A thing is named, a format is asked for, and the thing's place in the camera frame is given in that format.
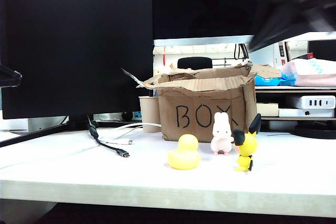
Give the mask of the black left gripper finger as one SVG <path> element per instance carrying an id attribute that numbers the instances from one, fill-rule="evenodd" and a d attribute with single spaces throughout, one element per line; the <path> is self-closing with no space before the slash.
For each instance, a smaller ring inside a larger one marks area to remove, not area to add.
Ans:
<path id="1" fill-rule="evenodd" d="M 0 85 L 1 88 L 5 87 L 17 87 L 21 83 L 22 75 L 6 66 L 0 65 Z"/>

